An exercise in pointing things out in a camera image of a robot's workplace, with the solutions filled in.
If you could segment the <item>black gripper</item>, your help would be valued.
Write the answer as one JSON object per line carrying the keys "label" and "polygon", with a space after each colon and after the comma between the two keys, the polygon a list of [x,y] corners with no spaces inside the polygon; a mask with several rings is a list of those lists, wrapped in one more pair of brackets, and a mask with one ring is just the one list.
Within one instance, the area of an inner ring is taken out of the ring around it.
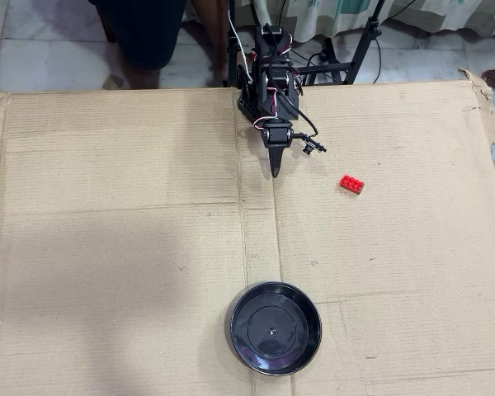
{"label": "black gripper", "polygon": [[262,124],[262,140],[268,149],[271,175],[277,178],[283,152],[293,140],[293,124],[289,121],[267,120]]}

